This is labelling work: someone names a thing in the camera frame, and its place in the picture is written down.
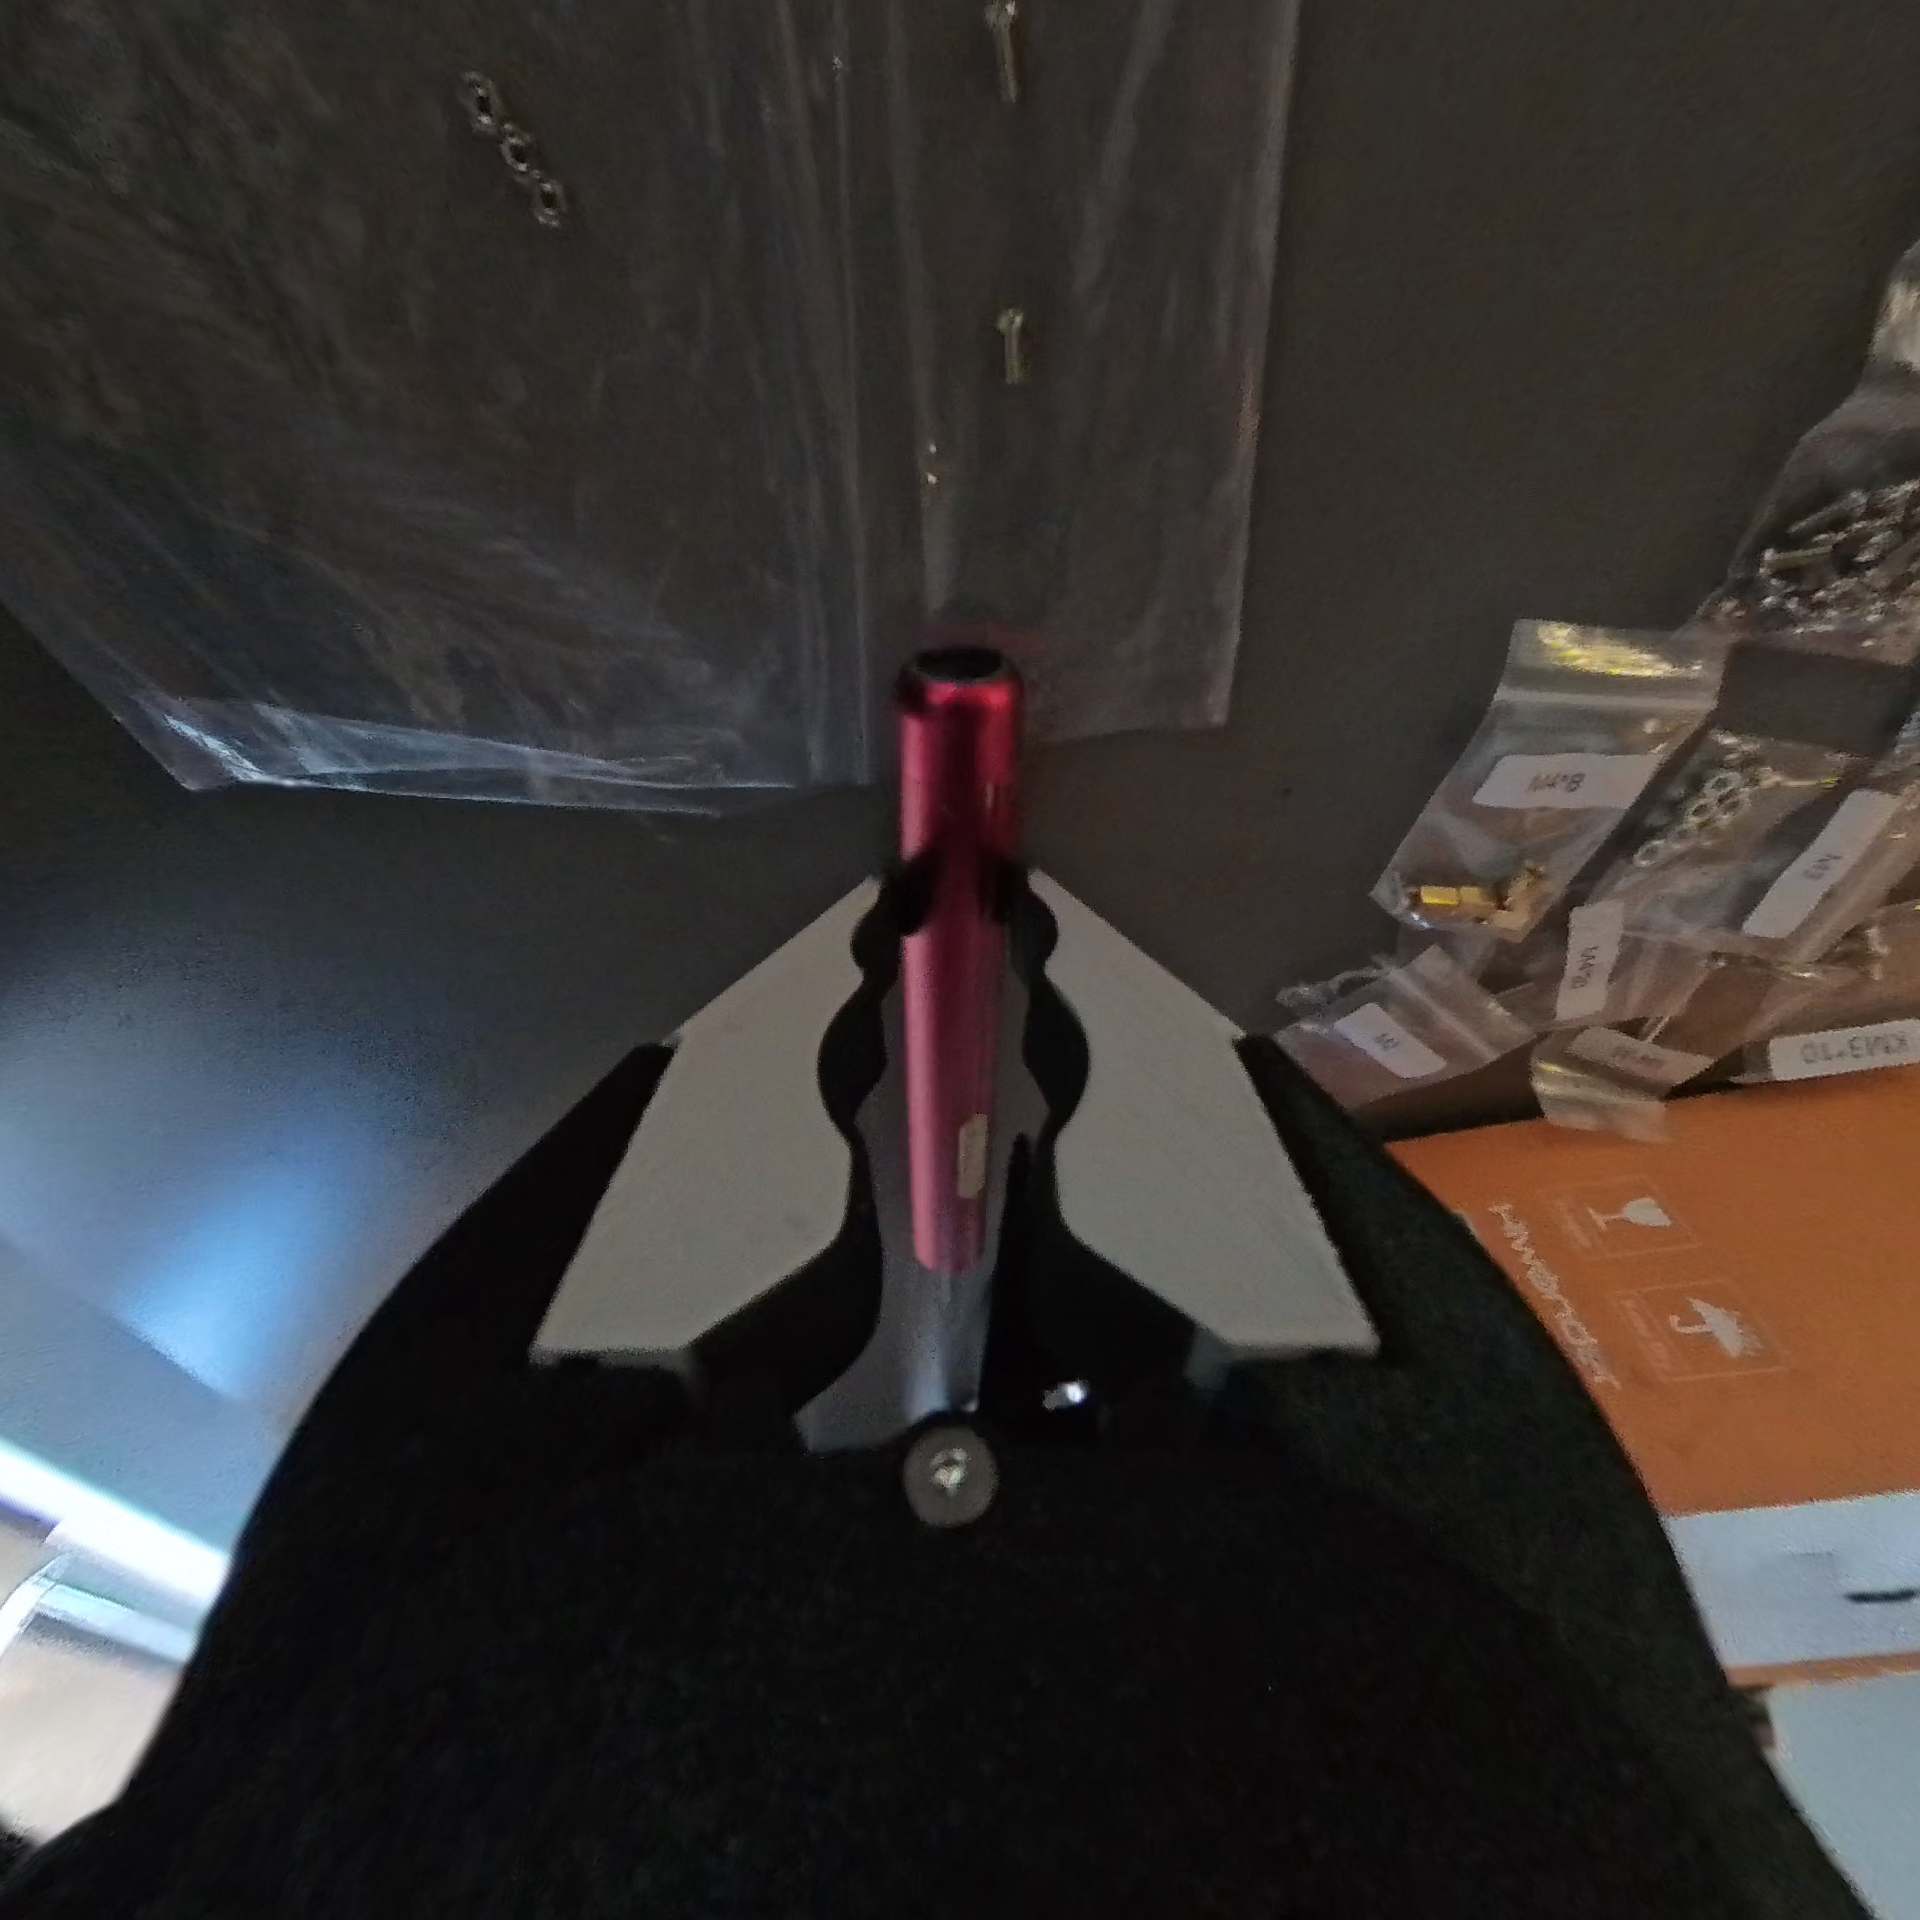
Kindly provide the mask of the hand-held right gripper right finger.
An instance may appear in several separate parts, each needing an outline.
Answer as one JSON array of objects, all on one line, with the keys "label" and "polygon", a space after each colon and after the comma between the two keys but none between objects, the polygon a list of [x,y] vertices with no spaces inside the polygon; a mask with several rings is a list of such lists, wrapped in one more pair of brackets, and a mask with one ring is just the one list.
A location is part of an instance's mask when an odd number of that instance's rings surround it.
[{"label": "hand-held right gripper right finger", "polygon": [[1243,1028],[1037,868],[1015,933],[1042,1116],[996,1260],[996,1416],[1139,1419],[1243,1365],[1377,1359]]}]

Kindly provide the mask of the orange and white cardboard box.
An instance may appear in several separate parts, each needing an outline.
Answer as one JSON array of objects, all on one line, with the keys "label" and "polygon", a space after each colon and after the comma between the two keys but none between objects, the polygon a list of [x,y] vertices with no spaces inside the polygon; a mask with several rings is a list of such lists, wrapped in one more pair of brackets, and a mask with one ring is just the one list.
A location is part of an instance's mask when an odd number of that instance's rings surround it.
[{"label": "orange and white cardboard box", "polygon": [[1636,1468],[1720,1668],[1769,1702],[1916,1689],[1916,1072],[1686,1096],[1390,1156],[1496,1260]]}]

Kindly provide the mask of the pile of small parts bags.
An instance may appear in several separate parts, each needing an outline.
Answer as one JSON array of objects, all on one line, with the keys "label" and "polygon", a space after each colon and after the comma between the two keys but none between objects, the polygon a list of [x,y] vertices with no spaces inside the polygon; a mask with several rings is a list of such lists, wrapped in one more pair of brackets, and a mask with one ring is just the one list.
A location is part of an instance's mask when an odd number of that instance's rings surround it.
[{"label": "pile of small parts bags", "polygon": [[1660,1139],[1677,1092],[1865,970],[1916,868],[1916,248],[1849,395],[1667,630],[1522,620],[1387,853],[1393,958],[1283,995],[1347,1110],[1512,1058],[1539,1116]]}]

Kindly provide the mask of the red screwdriver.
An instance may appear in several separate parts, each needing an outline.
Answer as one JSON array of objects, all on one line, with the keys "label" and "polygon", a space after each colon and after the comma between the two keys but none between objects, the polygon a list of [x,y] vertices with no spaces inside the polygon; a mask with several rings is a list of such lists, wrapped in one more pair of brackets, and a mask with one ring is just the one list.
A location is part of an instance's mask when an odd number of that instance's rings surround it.
[{"label": "red screwdriver", "polygon": [[1016,865],[1023,682],[980,625],[943,629],[895,690],[899,768],[902,1149],[925,1270],[925,1376],[977,1400],[990,1288],[1006,918]]}]

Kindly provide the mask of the clear plastic bag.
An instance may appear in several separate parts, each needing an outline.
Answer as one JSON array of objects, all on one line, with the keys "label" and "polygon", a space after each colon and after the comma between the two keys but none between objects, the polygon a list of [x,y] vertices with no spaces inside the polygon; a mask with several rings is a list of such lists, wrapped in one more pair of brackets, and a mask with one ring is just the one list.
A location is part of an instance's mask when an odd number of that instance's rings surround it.
[{"label": "clear plastic bag", "polygon": [[2,612],[187,788],[865,783],[957,625],[1220,726],[1299,6],[980,10],[6,3]]}]

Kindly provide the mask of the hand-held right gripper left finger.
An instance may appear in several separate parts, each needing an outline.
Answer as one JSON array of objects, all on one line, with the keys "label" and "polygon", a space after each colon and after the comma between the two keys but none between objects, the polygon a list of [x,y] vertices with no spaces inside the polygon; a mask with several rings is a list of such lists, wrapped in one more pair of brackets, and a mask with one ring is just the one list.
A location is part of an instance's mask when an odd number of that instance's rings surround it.
[{"label": "hand-held right gripper left finger", "polygon": [[769,1379],[810,1448],[922,1415],[887,908],[860,879],[679,1026],[532,1362],[663,1373],[709,1409]]}]

